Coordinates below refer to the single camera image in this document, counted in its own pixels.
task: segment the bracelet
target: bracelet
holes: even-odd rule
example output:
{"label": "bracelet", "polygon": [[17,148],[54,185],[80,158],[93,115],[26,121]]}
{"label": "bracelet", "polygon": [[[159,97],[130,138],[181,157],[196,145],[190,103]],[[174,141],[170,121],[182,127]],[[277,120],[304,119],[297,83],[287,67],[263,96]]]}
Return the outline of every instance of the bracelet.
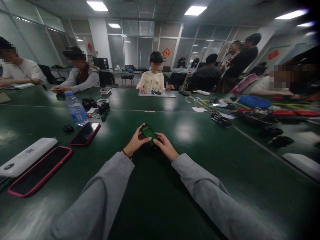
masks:
{"label": "bracelet", "polygon": [[125,151],[123,150],[123,148],[122,147],[120,147],[121,148],[121,151],[124,153],[124,155],[126,155],[127,156],[127,158],[129,158],[129,156],[125,153]]}

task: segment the water bottle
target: water bottle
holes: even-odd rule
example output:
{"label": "water bottle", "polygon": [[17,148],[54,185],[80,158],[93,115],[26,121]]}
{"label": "water bottle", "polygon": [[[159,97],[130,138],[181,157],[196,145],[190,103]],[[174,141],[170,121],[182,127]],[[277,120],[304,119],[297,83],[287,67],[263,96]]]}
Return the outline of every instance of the water bottle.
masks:
{"label": "water bottle", "polygon": [[67,109],[71,114],[74,123],[78,126],[83,126],[89,122],[86,110],[84,109],[80,100],[73,95],[72,91],[65,91],[64,94],[67,102]]}

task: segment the gray sweater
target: gray sweater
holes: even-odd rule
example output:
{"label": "gray sweater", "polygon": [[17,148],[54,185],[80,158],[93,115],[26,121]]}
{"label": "gray sweater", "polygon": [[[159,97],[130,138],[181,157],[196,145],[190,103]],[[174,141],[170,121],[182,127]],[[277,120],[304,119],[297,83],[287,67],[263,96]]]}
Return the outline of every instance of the gray sweater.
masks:
{"label": "gray sweater", "polygon": [[63,83],[61,83],[59,86],[61,87],[71,87],[72,91],[74,93],[81,92],[83,90],[86,90],[88,88],[92,87],[100,87],[100,79],[99,79],[99,73],[97,70],[95,70],[92,67],[89,67],[88,73],[89,77],[88,79],[79,85],[77,85],[77,75],[79,73],[79,70],[77,68],[73,68],[72,71],[69,73],[69,77],[67,80],[65,80]]}
{"label": "gray sweater", "polygon": [[[238,204],[218,178],[187,154],[180,155],[171,165],[193,199],[229,240],[283,239],[276,229],[268,228]],[[133,168],[134,164],[117,152],[53,224],[46,239],[107,239]]]}

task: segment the green phone screen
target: green phone screen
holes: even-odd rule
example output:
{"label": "green phone screen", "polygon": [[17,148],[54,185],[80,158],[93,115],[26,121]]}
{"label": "green phone screen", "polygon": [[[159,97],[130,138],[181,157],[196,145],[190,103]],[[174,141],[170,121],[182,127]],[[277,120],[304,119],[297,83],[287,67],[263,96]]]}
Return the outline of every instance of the green phone screen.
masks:
{"label": "green phone screen", "polygon": [[154,139],[157,139],[156,135],[153,133],[149,125],[145,125],[143,128],[141,128],[141,132],[143,135],[147,137],[152,137],[151,141],[149,142],[151,146],[153,146],[155,143],[153,142]]}

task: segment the screwdriver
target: screwdriver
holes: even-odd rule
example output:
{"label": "screwdriver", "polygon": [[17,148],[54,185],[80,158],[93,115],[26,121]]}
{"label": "screwdriver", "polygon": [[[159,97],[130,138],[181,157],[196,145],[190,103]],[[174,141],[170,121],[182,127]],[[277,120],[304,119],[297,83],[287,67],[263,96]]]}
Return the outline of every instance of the screwdriver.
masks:
{"label": "screwdriver", "polygon": [[88,118],[92,118],[92,117],[93,118],[98,118],[98,117],[91,116],[91,114],[88,114],[87,116],[88,116]]}

